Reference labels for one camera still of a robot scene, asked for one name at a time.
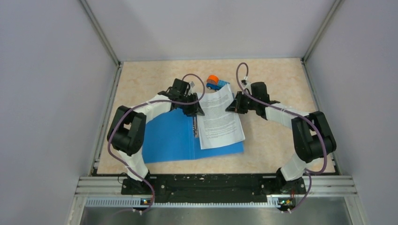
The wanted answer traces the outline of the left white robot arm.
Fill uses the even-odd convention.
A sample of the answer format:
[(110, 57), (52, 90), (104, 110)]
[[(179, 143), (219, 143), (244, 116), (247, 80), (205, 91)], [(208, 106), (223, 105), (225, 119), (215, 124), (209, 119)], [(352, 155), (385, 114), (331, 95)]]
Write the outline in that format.
[(144, 163), (142, 146), (145, 138), (145, 128), (148, 122), (156, 117), (175, 109), (181, 109), (187, 117), (205, 113), (200, 106), (200, 100), (206, 93), (192, 92), (192, 85), (184, 79), (175, 79), (173, 85), (158, 92), (153, 98), (127, 107), (116, 109), (107, 134), (108, 153), (127, 168), (127, 175), (133, 180), (133, 188), (140, 194), (149, 191), (151, 182), (147, 178), (149, 169)]

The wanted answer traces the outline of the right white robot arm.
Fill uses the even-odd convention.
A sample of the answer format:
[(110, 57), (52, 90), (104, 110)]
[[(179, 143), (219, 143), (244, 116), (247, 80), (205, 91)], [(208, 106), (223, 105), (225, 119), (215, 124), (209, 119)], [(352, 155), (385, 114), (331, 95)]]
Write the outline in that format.
[(290, 160), (276, 172), (275, 187), (281, 193), (294, 188), (294, 181), (307, 172), (308, 166), (323, 159), (323, 172), (327, 155), (337, 148), (326, 116), (321, 111), (302, 112), (271, 100), (264, 82), (250, 83), (241, 80), (241, 91), (225, 109), (227, 112), (246, 114), (255, 111), (261, 118), (279, 123), (292, 131), (294, 153)]

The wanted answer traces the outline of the printed paper sheet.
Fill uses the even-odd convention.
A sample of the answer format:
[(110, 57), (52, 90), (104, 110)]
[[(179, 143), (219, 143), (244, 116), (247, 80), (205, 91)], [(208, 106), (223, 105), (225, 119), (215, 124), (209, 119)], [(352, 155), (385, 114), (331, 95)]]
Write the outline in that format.
[(216, 92), (206, 93), (200, 100), (205, 114), (197, 117), (202, 150), (225, 147), (245, 140), (239, 115), (226, 111), (233, 100), (230, 84), (224, 85)]

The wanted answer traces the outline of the blue file folder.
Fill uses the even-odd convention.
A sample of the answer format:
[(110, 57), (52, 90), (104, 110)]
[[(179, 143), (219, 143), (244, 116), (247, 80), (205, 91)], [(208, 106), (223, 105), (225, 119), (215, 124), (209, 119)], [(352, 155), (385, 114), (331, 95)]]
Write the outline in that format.
[(181, 109), (176, 109), (148, 122), (142, 146), (144, 162), (196, 160), (244, 152), (243, 142), (202, 150), (199, 138), (194, 135), (195, 120), (195, 117), (187, 117)]

